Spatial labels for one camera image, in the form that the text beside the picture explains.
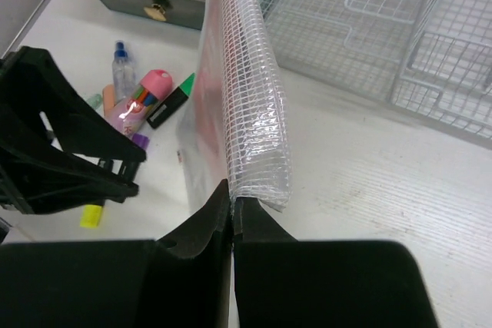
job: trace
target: green marker cap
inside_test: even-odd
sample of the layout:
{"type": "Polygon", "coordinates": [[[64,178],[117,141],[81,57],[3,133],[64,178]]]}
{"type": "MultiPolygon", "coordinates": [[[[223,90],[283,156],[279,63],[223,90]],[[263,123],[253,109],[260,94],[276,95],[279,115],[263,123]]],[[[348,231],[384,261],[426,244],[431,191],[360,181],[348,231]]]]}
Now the green marker cap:
{"type": "Polygon", "coordinates": [[[193,83],[194,83],[194,73],[192,73],[190,77],[185,79],[184,82],[179,85],[179,88],[186,94],[186,96],[190,96],[191,89],[193,88],[193,83]]]}

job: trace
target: wire basket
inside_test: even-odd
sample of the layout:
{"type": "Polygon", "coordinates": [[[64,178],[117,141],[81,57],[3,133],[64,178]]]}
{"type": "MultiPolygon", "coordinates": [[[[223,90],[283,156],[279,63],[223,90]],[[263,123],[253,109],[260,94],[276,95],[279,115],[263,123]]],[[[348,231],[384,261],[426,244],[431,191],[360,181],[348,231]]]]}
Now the wire basket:
{"type": "Polygon", "coordinates": [[[488,0],[261,0],[278,64],[492,137],[488,0]]]}

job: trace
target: yellow cap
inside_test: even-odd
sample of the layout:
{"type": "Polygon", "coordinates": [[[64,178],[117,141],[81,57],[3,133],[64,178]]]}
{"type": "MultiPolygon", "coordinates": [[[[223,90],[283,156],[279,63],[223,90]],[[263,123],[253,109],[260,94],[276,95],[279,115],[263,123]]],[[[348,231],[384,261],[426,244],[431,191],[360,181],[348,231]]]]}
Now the yellow cap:
{"type": "Polygon", "coordinates": [[[85,205],[80,219],[80,227],[97,228],[102,217],[101,205],[85,205]]]}

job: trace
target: white tabletop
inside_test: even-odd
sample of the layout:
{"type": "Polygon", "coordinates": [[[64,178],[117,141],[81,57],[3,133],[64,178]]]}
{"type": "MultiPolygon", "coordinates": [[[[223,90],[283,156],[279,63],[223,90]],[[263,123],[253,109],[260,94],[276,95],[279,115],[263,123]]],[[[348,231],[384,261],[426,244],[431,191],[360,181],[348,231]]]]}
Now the white tabletop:
{"type": "MultiPolygon", "coordinates": [[[[98,0],[51,0],[23,44],[48,49],[87,98],[111,82],[119,39],[135,52],[139,76],[163,68],[180,82],[197,64],[197,31],[114,13],[98,0]]],[[[491,327],[492,151],[309,78],[284,71],[283,79],[294,195],[284,213],[270,214],[299,239],[400,241],[421,266],[441,326],[491,327]]],[[[17,225],[7,241],[157,238],[174,229],[191,213],[176,156],[179,117],[151,135],[140,194],[109,201],[99,228],[78,226],[81,208],[2,211],[17,225]]]]}

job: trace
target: drawer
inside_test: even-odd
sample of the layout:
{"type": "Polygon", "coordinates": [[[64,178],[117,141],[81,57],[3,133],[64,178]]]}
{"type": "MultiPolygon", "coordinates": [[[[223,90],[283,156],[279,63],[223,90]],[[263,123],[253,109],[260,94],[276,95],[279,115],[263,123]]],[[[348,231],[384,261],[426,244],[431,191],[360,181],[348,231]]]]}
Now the drawer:
{"type": "Polygon", "coordinates": [[[201,29],[205,13],[204,0],[101,0],[117,12],[153,18],[189,28],[201,29]]]}

